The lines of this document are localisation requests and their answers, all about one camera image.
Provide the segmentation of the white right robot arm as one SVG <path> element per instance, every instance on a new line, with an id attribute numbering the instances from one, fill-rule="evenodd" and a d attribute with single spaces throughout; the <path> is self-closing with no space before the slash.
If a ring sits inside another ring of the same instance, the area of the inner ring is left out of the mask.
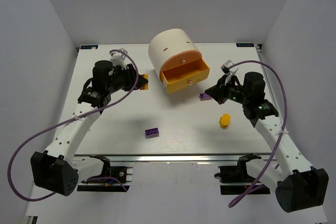
<path id="1" fill-rule="evenodd" d="M 239 83 L 236 76 L 225 74 L 205 93 L 218 104 L 231 100 L 242 105 L 244 116 L 264 138 L 279 168 L 266 168 L 266 162 L 251 153 L 240 157 L 235 168 L 216 176 L 223 183 L 258 180 L 275 193 L 285 212 L 321 206 L 329 176 L 323 168 L 315 168 L 281 128 L 278 111 L 265 99 L 265 85 L 263 75 L 257 72 L 245 74 L 243 83 Z"/>

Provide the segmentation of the yellow drawer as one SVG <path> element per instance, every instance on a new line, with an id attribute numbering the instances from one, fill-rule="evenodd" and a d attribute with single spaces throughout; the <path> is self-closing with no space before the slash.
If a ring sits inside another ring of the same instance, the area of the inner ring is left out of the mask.
<path id="1" fill-rule="evenodd" d="M 174 93 L 207 79 L 209 66 L 203 59 L 165 70 L 160 73 L 167 93 Z"/>

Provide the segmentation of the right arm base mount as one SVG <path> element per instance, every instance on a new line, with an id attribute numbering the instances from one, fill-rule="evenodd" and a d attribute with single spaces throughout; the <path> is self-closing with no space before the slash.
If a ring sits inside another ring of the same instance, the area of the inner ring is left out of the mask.
<path id="1" fill-rule="evenodd" d="M 266 165 L 266 161 L 258 154 L 241 156 L 237 164 L 219 167 L 214 177 L 220 181 L 221 195 L 238 196 L 243 194 L 252 185 L 255 178 Z M 260 180 L 248 192 L 251 195 L 266 195 L 277 188 L 276 170 L 269 166 L 260 177 Z"/>

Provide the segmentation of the orange drawer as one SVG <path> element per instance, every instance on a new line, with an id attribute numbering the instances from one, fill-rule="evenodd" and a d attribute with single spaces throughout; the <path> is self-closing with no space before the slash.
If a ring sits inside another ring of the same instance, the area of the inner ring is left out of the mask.
<path id="1" fill-rule="evenodd" d="M 184 64 L 197 61 L 199 59 L 202 59 L 202 54 L 200 53 L 200 51 L 186 50 L 178 54 L 175 54 L 173 56 L 170 56 L 168 60 L 164 62 L 160 71 L 163 72 L 163 71 L 167 71 L 170 69 L 174 69 Z"/>

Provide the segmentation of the yellow rounded lego brick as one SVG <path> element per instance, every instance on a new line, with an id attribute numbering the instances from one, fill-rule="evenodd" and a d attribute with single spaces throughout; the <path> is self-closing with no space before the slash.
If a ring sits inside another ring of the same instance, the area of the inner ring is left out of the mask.
<path id="1" fill-rule="evenodd" d="M 221 128 L 225 129 L 230 124 L 230 115 L 229 114 L 223 114 L 219 119 L 219 125 Z"/>

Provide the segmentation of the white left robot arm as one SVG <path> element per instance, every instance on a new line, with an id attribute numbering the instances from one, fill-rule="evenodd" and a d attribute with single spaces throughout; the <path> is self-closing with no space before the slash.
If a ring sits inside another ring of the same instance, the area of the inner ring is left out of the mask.
<path id="1" fill-rule="evenodd" d="M 107 179 L 111 174 L 108 158 L 91 155 L 74 161 L 75 153 L 91 126 L 111 102 L 113 93 L 142 89 L 147 83 L 144 76 L 137 75 L 131 63 L 123 66 L 107 60 L 97 61 L 92 77 L 83 86 L 72 121 L 65 124 L 43 152 L 32 155 L 30 163 L 35 185 L 69 196 L 79 182 Z"/>

